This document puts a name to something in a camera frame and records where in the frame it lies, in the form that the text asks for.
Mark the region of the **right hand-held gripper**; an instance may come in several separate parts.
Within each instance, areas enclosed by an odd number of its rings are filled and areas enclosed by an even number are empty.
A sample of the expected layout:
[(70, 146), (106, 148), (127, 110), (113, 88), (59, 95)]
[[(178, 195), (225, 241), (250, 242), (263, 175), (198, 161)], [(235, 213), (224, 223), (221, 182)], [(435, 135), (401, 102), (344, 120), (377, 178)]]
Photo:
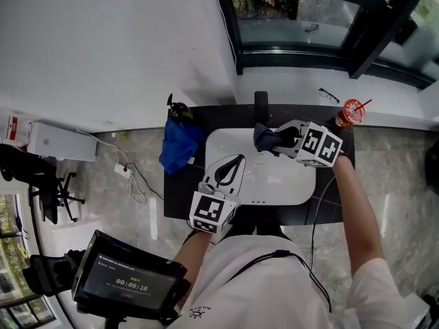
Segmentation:
[(296, 128), (301, 133), (305, 127), (299, 150), (295, 147), (275, 146), (273, 150), (310, 167), (333, 167), (342, 148), (343, 140), (324, 126), (313, 122), (293, 119), (282, 124), (275, 132)]

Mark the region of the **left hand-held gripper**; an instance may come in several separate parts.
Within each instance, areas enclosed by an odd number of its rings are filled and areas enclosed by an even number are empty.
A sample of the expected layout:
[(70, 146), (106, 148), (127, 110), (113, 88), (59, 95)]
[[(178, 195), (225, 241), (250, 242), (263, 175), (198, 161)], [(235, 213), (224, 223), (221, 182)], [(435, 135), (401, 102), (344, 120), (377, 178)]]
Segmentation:
[(191, 227), (212, 235), (223, 235), (240, 205), (238, 197), (246, 168), (246, 158), (235, 154), (222, 158), (207, 169), (204, 182), (193, 194)]

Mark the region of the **dark grey cloth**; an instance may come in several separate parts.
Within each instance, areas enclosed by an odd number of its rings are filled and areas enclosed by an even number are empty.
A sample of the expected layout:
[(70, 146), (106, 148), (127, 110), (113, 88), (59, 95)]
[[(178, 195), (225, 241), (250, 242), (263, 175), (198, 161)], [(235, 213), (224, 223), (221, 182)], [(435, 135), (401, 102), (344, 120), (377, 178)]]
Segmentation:
[(258, 152), (268, 151), (275, 157), (280, 154), (274, 150), (283, 143), (282, 138), (275, 134), (270, 128), (261, 123), (256, 123), (253, 132), (254, 146)]

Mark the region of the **black faucet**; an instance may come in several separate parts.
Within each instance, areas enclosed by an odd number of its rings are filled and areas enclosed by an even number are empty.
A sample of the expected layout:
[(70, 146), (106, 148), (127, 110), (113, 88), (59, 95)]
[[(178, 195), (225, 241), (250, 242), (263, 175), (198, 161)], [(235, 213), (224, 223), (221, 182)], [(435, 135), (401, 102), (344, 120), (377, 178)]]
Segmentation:
[(254, 93), (254, 122), (266, 126), (270, 121), (269, 99), (266, 91)]

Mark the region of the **person's right forearm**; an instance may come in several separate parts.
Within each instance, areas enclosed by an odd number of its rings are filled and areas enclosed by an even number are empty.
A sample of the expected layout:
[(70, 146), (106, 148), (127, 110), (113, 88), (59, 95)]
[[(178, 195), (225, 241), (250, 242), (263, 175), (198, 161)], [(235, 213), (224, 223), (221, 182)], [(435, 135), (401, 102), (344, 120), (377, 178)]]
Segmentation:
[(383, 258), (379, 225), (349, 158), (337, 157), (333, 172), (341, 199), (351, 272), (355, 273), (369, 260)]

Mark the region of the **blue cloth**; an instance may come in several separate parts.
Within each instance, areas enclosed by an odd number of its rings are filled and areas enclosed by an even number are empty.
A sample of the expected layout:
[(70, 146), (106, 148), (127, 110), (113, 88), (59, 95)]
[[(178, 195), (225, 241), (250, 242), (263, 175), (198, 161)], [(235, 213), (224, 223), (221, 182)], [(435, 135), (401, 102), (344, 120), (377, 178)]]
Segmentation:
[(197, 152), (199, 143), (205, 139), (206, 136), (200, 127), (168, 119), (159, 162), (169, 175), (173, 175), (189, 162)]

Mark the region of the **white sink basin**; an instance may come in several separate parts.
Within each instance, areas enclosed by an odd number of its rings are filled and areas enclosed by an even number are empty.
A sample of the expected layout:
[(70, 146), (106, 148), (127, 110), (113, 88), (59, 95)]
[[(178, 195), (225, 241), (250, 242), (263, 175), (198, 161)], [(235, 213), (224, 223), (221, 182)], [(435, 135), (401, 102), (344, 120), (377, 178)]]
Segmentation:
[(205, 167), (227, 156), (246, 159), (238, 198), (243, 205), (297, 206), (313, 195), (316, 170), (281, 154), (258, 152), (252, 128), (222, 128), (206, 140)]

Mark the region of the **red drink cup with straw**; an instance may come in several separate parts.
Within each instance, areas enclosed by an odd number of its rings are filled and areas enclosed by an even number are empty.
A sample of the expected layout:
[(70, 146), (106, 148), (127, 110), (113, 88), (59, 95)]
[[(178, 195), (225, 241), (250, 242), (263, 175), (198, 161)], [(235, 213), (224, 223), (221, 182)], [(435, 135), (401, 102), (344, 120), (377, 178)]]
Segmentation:
[(335, 116), (335, 124), (338, 127), (347, 127), (360, 124), (366, 116), (365, 107), (372, 100), (362, 103), (357, 99), (348, 99), (341, 110)]

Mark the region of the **green soap pump bottle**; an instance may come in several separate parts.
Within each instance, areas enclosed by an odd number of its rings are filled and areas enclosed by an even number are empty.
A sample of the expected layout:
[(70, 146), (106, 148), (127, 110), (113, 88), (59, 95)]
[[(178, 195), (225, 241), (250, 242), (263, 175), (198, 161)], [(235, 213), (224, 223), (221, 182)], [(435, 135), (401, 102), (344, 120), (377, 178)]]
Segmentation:
[(169, 107), (170, 117), (176, 123), (191, 123), (193, 121), (193, 112), (183, 102), (173, 101), (171, 93), (167, 98), (167, 106)]

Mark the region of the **white power strip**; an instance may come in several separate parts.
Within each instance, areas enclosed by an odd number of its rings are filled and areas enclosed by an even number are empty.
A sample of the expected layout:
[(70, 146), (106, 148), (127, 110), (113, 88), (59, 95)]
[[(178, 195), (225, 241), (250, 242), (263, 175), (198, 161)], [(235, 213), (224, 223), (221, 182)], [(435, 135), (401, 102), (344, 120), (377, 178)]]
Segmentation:
[(130, 179), (132, 177), (131, 169), (118, 162), (114, 166), (114, 172), (126, 179)]

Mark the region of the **dark framed window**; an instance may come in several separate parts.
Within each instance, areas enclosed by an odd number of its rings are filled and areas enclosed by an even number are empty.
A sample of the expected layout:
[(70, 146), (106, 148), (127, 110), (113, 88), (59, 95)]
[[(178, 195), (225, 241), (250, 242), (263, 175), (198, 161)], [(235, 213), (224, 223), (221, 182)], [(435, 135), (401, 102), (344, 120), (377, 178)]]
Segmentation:
[(0, 194), (0, 329), (37, 329), (56, 318), (45, 299), (28, 286), (19, 196)]
[(217, 0), (235, 70), (298, 67), (439, 80), (439, 0)]

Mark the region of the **person's white shirt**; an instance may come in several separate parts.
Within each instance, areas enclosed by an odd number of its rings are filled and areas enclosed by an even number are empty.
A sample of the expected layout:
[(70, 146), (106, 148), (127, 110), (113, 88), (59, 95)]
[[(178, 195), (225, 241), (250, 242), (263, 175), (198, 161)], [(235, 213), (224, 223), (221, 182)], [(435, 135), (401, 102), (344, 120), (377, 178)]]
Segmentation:
[(330, 313), (302, 254), (277, 236), (232, 236), (206, 256), (181, 315), (168, 329), (408, 329), (407, 307), (387, 262), (352, 279), (346, 308)]

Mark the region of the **black chest-mounted monitor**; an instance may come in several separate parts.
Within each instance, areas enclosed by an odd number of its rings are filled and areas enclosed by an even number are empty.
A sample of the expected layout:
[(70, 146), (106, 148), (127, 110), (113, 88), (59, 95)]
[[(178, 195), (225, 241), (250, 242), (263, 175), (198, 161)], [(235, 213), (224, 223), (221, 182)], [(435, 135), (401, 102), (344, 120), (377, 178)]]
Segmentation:
[(96, 230), (75, 275), (77, 309), (105, 319), (177, 318), (191, 283), (180, 263), (145, 252)]

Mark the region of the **white box appliance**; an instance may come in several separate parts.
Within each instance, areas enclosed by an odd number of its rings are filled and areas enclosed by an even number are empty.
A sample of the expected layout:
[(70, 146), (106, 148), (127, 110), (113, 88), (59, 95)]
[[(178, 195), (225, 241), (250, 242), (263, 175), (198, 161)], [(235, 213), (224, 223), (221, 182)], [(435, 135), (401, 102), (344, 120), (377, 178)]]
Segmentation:
[(57, 160), (95, 162), (97, 141), (85, 134), (33, 122), (27, 151)]

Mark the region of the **black mesh office chair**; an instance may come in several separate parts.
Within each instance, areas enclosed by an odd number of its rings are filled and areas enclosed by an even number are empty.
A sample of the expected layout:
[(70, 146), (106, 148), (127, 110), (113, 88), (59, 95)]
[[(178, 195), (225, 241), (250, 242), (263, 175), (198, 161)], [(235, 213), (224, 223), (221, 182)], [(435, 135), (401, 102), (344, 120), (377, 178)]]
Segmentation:
[(28, 287), (47, 297), (71, 289), (84, 255), (84, 250), (69, 250), (61, 257), (31, 255), (29, 267), (23, 270)]

